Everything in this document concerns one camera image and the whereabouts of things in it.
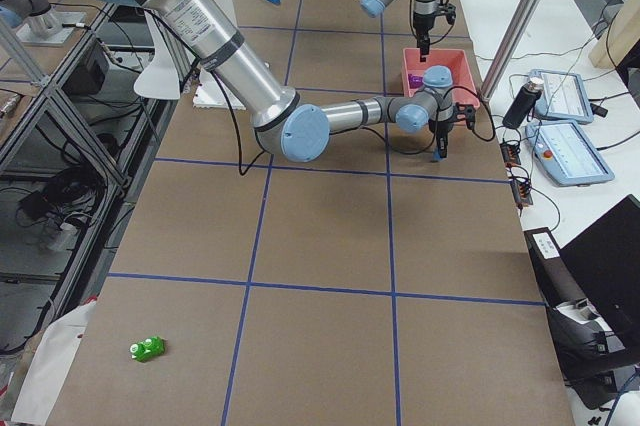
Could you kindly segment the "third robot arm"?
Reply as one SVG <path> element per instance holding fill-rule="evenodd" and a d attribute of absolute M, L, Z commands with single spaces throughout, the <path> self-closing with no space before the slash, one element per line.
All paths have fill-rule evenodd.
<path fill-rule="evenodd" d="M 63 29 L 60 15 L 49 0 L 1 0 L 1 18 L 12 29 L 27 23 L 42 39 Z"/>

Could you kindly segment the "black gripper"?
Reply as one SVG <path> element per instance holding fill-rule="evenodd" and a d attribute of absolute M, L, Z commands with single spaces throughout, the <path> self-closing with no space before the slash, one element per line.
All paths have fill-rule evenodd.
<path fill-rule="evenodd" d="M 473 130 L 476 124 L 476 107 L 472 104 L 454 102 L 444 114 L 437 111 L 433 119 L 429 120 L 429 130 L 437 138 L 436 150 L 442 159 L 448 156 L 448 136 L 453 125 L 463 122 L 468 130 Z"/>
<path fill-rule="evenodd" d="M 449 0 L 412 0 L 412 32 L 417 36 L 420 62 L 425 62 L 429 56 L 429 33 L 438 17 L 444 17 L 449 27 L 453 28 L 456 6 Z"/>

